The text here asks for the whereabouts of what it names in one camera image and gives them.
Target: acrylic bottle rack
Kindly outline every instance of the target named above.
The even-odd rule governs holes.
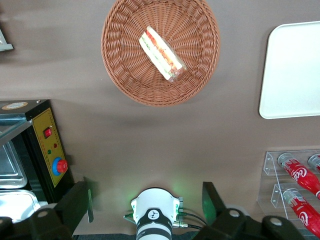
[[[284,202],[282,193],[290,188],[298,189],[302,196],[320,213],[320,200],[308,190],[299,186],[295,180],[278,164],[278,157],[283,153],[291,153],[320,179],[320,173],[308,165],[308,159],[312,155],[320,154],[319,150],[297,151],[268,151],[266,152],[263,170],[261,174],[258,203],[265,215],[276,215],[290,220],[308,239],[318,239],[310,233],[298,219],[291,207]]]

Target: wicker basket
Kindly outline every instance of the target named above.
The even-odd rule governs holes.
[[[151,26],[188,67],[176,82],[164,79],[139,38]],[[149,106],[171,106],[196,95],[211,78],[219,58],[219,29],[204,0],[117,0],[105,19],[101,53],[114,84]]]

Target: black cable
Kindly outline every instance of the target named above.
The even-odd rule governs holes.
[[[194,217],[196,219],[199,219],[201,222],[203,222],[205,225],[207,225],[206,221],[203,220],[201,217],[197,216],[197,215],[194,215],[192,213],[188,213],[188,212],[179,212],[179,215],[182,215],[182,216],[191,216],[191,217]]]
[[[192,229],[199,229],[199,230],[201,230],[201,229],[202,229],[202,227],[200,227],[200,226],[196,226],[196,225],[192,225],[192,224],[188,224],[188,228],[192,228]]]

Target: sandwich wrapper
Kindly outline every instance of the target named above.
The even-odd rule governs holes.
[[[177,81],[187,71],[186,64],[151,26],[146,28],[139,43],[151,62],[169,82]]]

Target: stainless steel tray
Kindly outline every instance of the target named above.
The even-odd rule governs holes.
[[[0,190],[0,216],[17,223],[30,217],[40,208],[35,194],[28,190]]]
[[[0,189],[19,189],[27,184],[27,176],[11,141],[0,146]]]

